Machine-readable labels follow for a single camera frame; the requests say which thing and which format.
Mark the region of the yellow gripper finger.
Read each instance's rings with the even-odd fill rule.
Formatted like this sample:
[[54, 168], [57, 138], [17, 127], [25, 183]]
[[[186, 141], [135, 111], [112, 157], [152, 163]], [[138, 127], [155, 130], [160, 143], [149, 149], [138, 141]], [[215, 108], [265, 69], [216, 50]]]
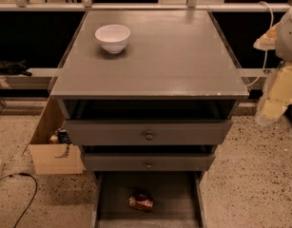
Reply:
[[256, 111], [256, 123], [267, 126], [275, 123], [292, 105], [292, 63], [274, 71], [265, 80], [263, 95]]
[[266, 33], [255, 41], [253, 47], [263, 51], [273, 50], [275, 48], [275, 39], [278, 27], [279, 24], [272, 26]]

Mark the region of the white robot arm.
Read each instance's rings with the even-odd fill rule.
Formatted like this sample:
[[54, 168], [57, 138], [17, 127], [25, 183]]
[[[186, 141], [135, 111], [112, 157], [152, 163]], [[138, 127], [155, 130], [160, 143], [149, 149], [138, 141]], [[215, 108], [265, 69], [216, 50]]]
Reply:
[[284, 65], [267, 77], [259, 100], [256, 122], [275, 123], [292, 105], [292, 6], [282, 19], [256, 40], [254, 48], [274, 50]]

